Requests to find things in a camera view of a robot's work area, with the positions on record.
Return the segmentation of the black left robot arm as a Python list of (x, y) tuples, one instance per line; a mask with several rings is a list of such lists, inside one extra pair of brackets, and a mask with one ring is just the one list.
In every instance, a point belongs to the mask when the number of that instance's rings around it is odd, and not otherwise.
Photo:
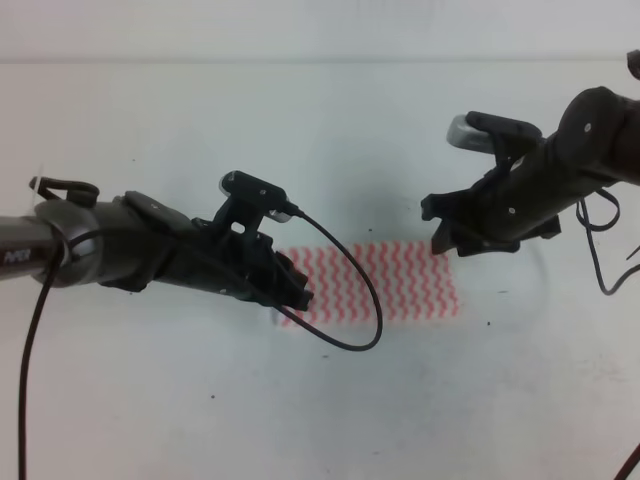
[(33, 178), (42, 197), (31, 215), (1, 219), (1, 276), (54, 286), (97, 283), (140, 292), (151, 282), (305, 311), (308, 278), (260, 232), (263, 219), (290, 219), (285, 191), (241, 171), (220, 181), (225, 202), (211, 220), (189, 218), (137, 191), (110, 202), (85, 182)]

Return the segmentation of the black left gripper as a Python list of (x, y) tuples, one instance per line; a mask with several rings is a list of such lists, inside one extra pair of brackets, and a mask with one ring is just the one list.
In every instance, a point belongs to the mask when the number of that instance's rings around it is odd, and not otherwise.
[[(308, 277), (273, 249), (273, 239), (258, 231), (239, 233), (229, 226), (194, 218), (159, 271), (169, 285), (231, 296), (237, 300), (307, 311), (314, 293)], [(280, 271), (293, 285), (280, 286)]]

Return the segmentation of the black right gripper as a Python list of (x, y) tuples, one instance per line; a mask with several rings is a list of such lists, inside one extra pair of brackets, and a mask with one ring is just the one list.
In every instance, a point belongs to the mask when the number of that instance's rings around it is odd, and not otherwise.
[(434, 255), (515, 253), (525, 240), (551, 239), (561, 232), (563, 172), (516, 169), (467, 190), (429, 194), (420, 206), (424, 221), (449, 221), (432, 235)]

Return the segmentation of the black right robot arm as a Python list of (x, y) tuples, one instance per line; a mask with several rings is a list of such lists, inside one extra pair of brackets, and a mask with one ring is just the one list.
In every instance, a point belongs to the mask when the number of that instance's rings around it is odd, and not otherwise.
[(560, 234), (559, 214), (571, 205), (639, 182), (639, 103), (606, 87), (579, 93), (549, 137), (525, 121), (470, 111), (452, 120), (447, 141), (495, 165), (467, 189), (422, 200), (423, 220), (440, 221), (435, 255), (515, 253), (526, 240)]

